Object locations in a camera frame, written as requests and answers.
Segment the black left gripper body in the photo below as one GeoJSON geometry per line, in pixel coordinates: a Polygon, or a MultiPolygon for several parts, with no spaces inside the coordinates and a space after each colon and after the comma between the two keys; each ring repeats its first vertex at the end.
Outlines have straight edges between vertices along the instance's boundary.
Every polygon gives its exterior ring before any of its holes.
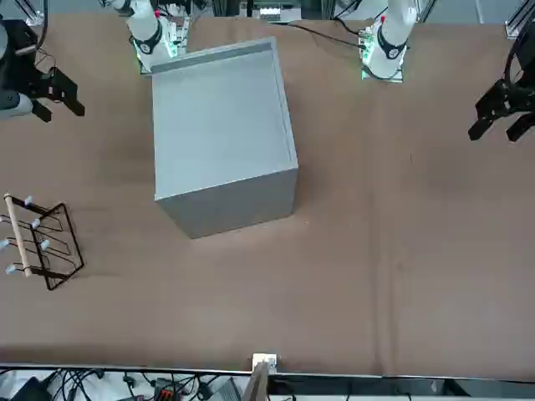
{"type": "Polygon", "coordinates": [[[524,28],[513,42],[495,92],[497,114],[534,111],[533,28],[524,28]]]}

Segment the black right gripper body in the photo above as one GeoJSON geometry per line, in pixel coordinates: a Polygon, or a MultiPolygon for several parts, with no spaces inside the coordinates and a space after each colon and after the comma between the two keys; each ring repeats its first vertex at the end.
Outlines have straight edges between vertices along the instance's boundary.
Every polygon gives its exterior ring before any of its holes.
{"type": "Polygon", "coordinates": [[[36,64],[38,35],[21,19],[1,19],[1,100],[49,97],[51,73],[36,64]]]}

